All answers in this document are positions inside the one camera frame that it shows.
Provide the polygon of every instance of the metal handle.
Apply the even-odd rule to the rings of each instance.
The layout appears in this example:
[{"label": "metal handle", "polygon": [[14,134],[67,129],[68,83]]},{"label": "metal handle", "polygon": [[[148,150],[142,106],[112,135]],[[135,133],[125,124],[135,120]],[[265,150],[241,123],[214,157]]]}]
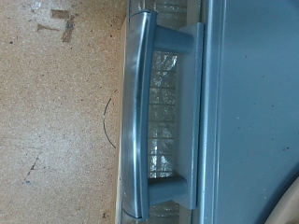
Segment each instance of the metal handle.
[{"label": "metal handle", "polygon": [[146,219],[150,204],[174,200],[187,193],[182,176],[148,180],[148,116],[152,53],[190,53],[193,36],[156,25],[157,13],[142,10],[129,20],[121,122],[122,209]]}]

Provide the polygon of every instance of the floor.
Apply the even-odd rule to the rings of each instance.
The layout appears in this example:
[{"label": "floor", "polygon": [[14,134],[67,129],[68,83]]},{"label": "floor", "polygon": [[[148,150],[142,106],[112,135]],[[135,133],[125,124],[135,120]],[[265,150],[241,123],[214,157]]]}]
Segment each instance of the floor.
[{"label": "floor", "polygon": [[0,8],[0,223],[108,223],[126,2]]}]

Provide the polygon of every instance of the refrigerator door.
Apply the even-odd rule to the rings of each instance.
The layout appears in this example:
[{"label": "refrigerator door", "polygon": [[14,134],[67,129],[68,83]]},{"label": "refrigerator door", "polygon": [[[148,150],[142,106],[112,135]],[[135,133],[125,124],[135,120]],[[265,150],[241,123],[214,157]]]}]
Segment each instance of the refrigerator door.
[{"label": "refrigerator door", "polygon": [[299,2],[204,5],[193,223],[265,223],[299,174]]}]

